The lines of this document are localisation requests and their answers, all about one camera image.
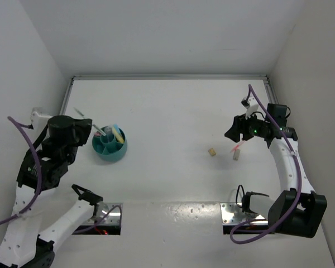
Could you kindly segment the blue highlighter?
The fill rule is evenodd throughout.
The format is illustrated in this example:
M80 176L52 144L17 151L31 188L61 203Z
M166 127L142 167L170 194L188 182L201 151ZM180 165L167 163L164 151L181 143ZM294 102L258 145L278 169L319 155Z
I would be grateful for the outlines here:
M117 124L114 124L113 127L117 130L117 132L120 132L120 129Z

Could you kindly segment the yellow highlighter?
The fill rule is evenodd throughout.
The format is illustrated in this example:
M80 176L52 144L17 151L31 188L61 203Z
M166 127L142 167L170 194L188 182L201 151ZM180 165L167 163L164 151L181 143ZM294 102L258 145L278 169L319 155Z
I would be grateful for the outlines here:
M116 140L117 140L119 143L123 144L123 143L125 142L124 139L123 139L123 137L122 137L121 134L116 130L115 127L112 128L112 133L114 134Z

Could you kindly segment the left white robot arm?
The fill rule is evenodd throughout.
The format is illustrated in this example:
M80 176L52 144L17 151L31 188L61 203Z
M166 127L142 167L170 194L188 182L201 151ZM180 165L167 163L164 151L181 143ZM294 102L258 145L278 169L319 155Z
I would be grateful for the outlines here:
M78 148L87 143L92 120L50 117L35 142L18 122L12 117L9 120L23 135L29 150L18 172L15 203L0 244L0 267L50 267L63 242L97 214L103 201L101 196L74 184L78 200L54 224L40 230L61 178L75 161Z

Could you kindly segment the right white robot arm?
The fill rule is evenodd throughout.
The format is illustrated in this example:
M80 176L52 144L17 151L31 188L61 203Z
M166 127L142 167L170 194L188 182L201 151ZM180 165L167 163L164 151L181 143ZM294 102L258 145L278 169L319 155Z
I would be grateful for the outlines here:
M300 156L296 130L288 127L288 106L268 104L267 114L259 119L258 104L242 101L246 113L235 116L232 127L224 134L234 142L262 138L272 154L280 180L281 193L276 200L267 194L245 192L240 209L246 214L259 214L284 235L312 238L327 208L324 195L311 186Z

